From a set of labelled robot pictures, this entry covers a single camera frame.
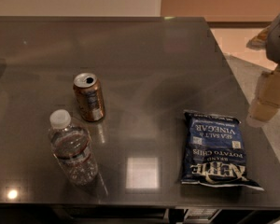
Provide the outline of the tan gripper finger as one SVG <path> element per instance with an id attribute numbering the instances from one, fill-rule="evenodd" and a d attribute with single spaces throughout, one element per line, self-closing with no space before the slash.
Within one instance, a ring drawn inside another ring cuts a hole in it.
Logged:
<path id="1" fill-rule="evenodd" d="M 248 109 L 247 123 L 262 127 L 280 110 L 280 64 L 271 72 L 262 72 L 255 90 L 255 97 Z"/>

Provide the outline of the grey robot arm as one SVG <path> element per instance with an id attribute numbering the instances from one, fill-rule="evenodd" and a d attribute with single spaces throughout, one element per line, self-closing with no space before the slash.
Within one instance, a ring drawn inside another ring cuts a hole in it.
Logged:
<path id="1" fill-rule="evenodd" d="M 250 126 L 257 128 L 268 123 L 280 110 L 280 13 L 268 31 L 266 57 L 277 66 L 272 72 L 261 73 L 246 118 Z"/>

